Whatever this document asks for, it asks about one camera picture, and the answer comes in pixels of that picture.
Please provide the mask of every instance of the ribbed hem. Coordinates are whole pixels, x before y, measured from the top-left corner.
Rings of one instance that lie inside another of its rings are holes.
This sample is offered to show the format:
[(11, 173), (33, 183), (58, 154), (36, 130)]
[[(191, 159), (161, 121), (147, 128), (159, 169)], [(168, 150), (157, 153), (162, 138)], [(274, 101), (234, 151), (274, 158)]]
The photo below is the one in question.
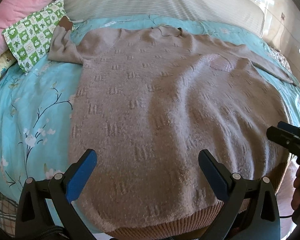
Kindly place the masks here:
[[(267, 177), (271, 180), (276, 193), (278, 192), (279, 185), (281, 184), (283, 176), (287, 170), (288, 164), (288, 162), (280, 163), (267, 175)], [(249, 200), (244, 200), (240, 208), (240, 212), (245, 211), (248, 204)], [(148, 226), (144, 228), (119, 228), (115, 231), (108, 232), (107, 234), (119, 240), (153, 240), (163, 239), (170, 236), (178, 236), (209, 226), (220, 212), (222, 206), (223, 202), (220, 202), (215, 206), (200, 210), (189, 217), (169, 223), (162, 223), (156, 226)]]

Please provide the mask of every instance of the plaid fabric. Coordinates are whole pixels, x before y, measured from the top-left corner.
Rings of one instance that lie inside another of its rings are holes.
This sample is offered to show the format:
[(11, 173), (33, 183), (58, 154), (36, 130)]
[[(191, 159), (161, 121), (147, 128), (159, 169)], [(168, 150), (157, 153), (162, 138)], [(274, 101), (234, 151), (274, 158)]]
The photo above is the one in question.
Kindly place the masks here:
[(0, 193), (0, 227), (14, 236), (18, 203)]

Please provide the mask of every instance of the transparent round patch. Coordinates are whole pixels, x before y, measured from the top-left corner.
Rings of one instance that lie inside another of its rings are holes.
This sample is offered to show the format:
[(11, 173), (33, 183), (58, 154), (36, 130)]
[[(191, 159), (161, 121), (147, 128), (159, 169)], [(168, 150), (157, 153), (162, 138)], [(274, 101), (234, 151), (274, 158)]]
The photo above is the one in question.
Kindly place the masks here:
[(223, 56), (219, 54), (210, 54), (206, 56), (210, 67), (214, 68), (215, 70), (221, 70), (230, 72), (232, 70), (231, 63)]

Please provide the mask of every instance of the green checkered pillow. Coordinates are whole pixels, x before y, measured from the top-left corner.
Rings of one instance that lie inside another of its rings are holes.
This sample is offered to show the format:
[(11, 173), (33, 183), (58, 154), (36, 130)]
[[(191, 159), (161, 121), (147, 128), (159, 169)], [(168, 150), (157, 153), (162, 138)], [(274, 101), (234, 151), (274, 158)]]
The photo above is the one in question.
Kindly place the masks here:
[(49, 51), (53, 31), (64, 15), (63, 0), (57, 0), (2, 32), (23, 72), (30, 71)]

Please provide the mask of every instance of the hand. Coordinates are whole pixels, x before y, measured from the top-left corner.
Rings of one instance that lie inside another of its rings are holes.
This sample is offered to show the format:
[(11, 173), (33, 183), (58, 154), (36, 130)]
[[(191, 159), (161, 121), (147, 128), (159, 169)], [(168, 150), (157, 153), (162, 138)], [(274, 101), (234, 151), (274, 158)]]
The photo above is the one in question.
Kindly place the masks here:
[(295, 187), (296, 189), (292, 197), (291, 207), (293, 210), (296, 210), (300, 205), (300, 167), (297, 170), (296, 179), (293, 182), (293, 187)]

